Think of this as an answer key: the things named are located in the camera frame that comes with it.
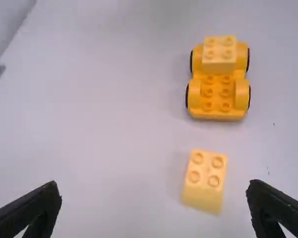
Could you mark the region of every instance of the white table surface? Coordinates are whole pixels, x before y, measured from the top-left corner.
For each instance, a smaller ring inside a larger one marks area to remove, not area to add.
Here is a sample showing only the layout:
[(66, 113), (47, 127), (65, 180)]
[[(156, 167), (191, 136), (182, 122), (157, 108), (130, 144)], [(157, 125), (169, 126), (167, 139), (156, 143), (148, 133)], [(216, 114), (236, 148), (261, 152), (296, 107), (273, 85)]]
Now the white table surface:
[[(189, 53), (250, 45), (249, 113), (192, 120)], [(254, 238), (245, 191), (298, 199), (298, 1), (39, 0), (1, 61), (0, 207), (56, 180), (53, 237)], [(193, 148), (228, 155), (223, 212), (183, 206)]]

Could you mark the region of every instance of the yellow toy car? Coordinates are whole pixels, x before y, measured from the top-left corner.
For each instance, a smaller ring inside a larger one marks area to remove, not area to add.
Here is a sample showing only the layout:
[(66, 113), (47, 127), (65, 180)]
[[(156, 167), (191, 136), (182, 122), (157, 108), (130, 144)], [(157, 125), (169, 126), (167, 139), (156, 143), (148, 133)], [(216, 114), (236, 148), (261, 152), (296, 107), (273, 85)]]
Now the yellow toy car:
[(235, 36), (206, 37), (190, 55), (186, 107), (194, 118), (239, 120), (248, 111), (249, 47)]

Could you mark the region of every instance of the lego stud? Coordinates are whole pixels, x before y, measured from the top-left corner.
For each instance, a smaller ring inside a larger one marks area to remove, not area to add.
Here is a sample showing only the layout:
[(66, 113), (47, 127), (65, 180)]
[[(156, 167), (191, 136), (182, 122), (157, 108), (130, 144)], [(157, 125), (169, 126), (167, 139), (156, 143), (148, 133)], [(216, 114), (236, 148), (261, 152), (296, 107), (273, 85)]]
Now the lego stud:
[(212, 97), (213, 94), (214, 94), (214, 92), (213, 92), (213, 89), (212, 89), (212, 88), (207, 88), (206, 90), (204, 90), (204, 95), (205, 95), (207, 98)]
[(204, 45), (206, 45), (207, 47), (212, 47), (214, 46), (214, 43), (215, 43), (215, 38), (210, 37), (204, 42)]
[(203, 162), (203, 155), (201, 153), (196, 153), (192, 160), (195, 164), (200, 165)]
[(213, 50), (209, 50), (206, 52), (205, 57), (209, 60), (213, 59), (215, 56), (215, 52)]
[(205, 79), (205, 83), (213, 84), (214, 83), (214, 77), (213, 76), (207, 76), (206, 79)]
[(216, 169), (222, 168), (224, 165), (223, 158), (220, 156), (216, 156), (212, 159), (212, 166)]
[(230, 36), (225, 37), (225, 39), (223, 41), (223, 45), (225, 45), (225, 46), (231, 46), (232, 44), (233, 44), (232, 37), (230, 37)]
[(221, 111), (227, 113), (230, 110), (230, 104), (229, 103), (223, 103), (221, 106)]
[(211, 187), (218, 187), (220, 184), (220, 178), (216, 175), (209, 177), (208, 184)]
[(211, 102), (205, 102), (205, 103), (203, 103), (203, 108), (207, 112), (211, 111), (212, 110), (212, 103)]
[(221, 81), (222, 81), (223, 84), (229, 84), (230, 83), (230, 77), (229, 76), (223, 76)]
[(222, 57), (225, 59), (230, 59), (233, 56), (232, 50), (225, 50), (222, 54)]
[(222, 95), (223, 97), (228, 97), (228, 96), (230, 95), (230, 93), (229, 93), (229, 89), (224, 88), (224, 89), (221, 91), (221, 95)]
[(197, 171), (192, 171), (189, 174), (189, 181), (192, 183), (197, 183), (200, 180), (200, 174)]

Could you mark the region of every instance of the toy wheel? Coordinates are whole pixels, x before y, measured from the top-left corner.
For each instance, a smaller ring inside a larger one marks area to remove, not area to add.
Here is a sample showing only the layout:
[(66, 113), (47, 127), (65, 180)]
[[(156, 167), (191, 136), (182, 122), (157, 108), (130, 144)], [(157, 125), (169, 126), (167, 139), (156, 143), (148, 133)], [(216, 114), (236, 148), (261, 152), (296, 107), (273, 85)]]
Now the toy wheel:
[(191, 51), (191, 53), (190, 53), (190, 70), (191, 70), (191, 73), (193, 73), (192, 60), (193, 60), (193, 51)]
[(189, 94), (189, 84), (187, 85), (187, 89), (185, 92), (185, 107), (188, 108), (188, 94)]
[(248, 72), (249, 68), (249, 48), (247, 49), (247, 66), (246, 66), (246, 72)]
[(249, 98), (248, 98), (248, 108), (247, 108), (247, 110), (249, 109), (249, 105), (250, 105), (250, 86), (249, 86)]

